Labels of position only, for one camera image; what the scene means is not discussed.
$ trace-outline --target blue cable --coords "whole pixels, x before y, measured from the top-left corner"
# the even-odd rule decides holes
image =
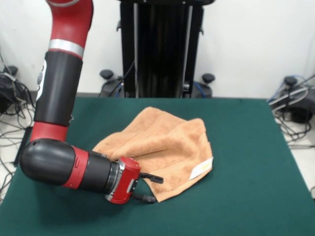
[[[119,90],[122,88],[122,85],[120,84],[118,89],[117,89],[117,92],[115,94],[115,97],[119,97]]]
[[[200,84],[199,83],[197,83],[197,82],[193,82],[193,84],[198,88],[198,90],[201,92],[201,96],[202,96],[202,98],[205,98],[206,97],[206,95],[203,93],[203,91],[202,91],[202,88],[201,88],[201,86],[200,86]]]
[[[307,85],[310,85],[309,82],[301,75],[291,75],[292,77],[296,77],[296,78],[300,78],[302,79],[305,83],[307,83]]]

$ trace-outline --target tiled floor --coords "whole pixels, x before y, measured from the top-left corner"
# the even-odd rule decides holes
[[[25,112],[27,118],[26,119],[20,119],[20,124],[24,127],[27,127],[30,124],[30,117],[27,115],[27,112]],[[1,123],[1,121],[13,124],[15,126],[20,126],[17,122],[17,117],[10,117],[10,116],[1,116],[0,117],[0,132],[3,134],[8,131],[17,130],[16,127],[12,127],[10,125]],[[315,118],[311,121],[312,126],[314,127],[307,136],[300,140],[298,143],[295,144],[301,144],[301,145],[315,145]],[[295,130],[304,130],[304,125],[298,125],[295,123],[288,123],[288,125],[295,129]],[[21,142],[21,139],[11,139],[8,140],[6,138],[22,138],[24,134],[24,130],[19,130],[17,132],[9,133],[4,136],[0,136],[0,156],[4,163],[6,163],[6,166],[11,172],[15,171],[15,168],[13,164],[10,162],[13,162],[15,159],[15,156],[18,151],[18,147],[20,144],[11,145],[12,142],[19,143]],[[311,149],[294,149],[292,150],[293,156],[296,160],[296,163],[302,173],[302,176],[305,180],[305,183],[307,185],[307,188],[311,191],[312,188],[315,187],[315,148]],[[7,170],[4,168],[3,165],[0,164],[0,188],[2,186],[2,183],[4,181],[5,176],[8,174]],[[6,187],[1,193],[0,198],[4,198],[6,191]],[[315,199],[315,188],[310,193],[312,197]]]

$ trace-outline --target table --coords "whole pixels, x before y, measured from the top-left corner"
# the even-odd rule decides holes
[[[18,169],[0,207],[0,235],[315,235],[315,204],[262,100],[77,98],[67,141],[92,149],[148,106],[204,120],[214,154],[205,178],[160,204],[120,206]]]

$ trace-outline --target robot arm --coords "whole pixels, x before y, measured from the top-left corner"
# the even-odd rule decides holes
[[[139,164],[122,157],[118,162],[65,142],[79,83],[82,57],[92,23],[92,0],[47,0],[53,28],[44,66],[38,77],[39,90],[31,142],[20,157],[26,176],[33,180],[105,194],[116,204],[130,197],[155,202],[151,196],[133,194],[138,179],[160,177],[140,172]]]

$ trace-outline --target floor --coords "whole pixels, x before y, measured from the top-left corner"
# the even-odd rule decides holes
[[[23,113],[20,113],[24,117],[1,115],[0,117],[0,158],[5,166],[0,162],[0,190],[2,185],[6,185],[10,182],[12,176],[8,170],[14,175],[15,167],[12,162],[15,160],[18,152],[20,142],[24,135],[24,129],[31,125],[34,112],[29,107],[29,112],[24,109]],[[9,184],[0,191],[0,204],[5,197]]]
[[[25,119],[19,118],[19,123],[16,116],[2,115],[0,117],[0,157],[12,174],[15,172],[15,167],[11,162],[15,160],[24,134],[24,130],[21,129],[21,127],[29,126],[32,121],[26,110],[24,110],[24,113]],[[295,124],[293,122],[290,122],[287,125],[296,131],[303,131],[305,129],[304,125]],[[311,125],[314,128],[311,129],[306,137],[296,143],[292,143],[293,145],[315,145],[315,118],[311,120]],[[292,149],[291,151],[305,180],[306,186],[310,190],[311,196],[315,199],[315,148]],[[11,175],[8,174],[8,171],[4,168],[3,164],[0,163],[0,189],[6,176],[7,178],[4,184],[10,181]],[[0,203],[1,200],[5,198],[8,187],[9,184],[0,192]]]

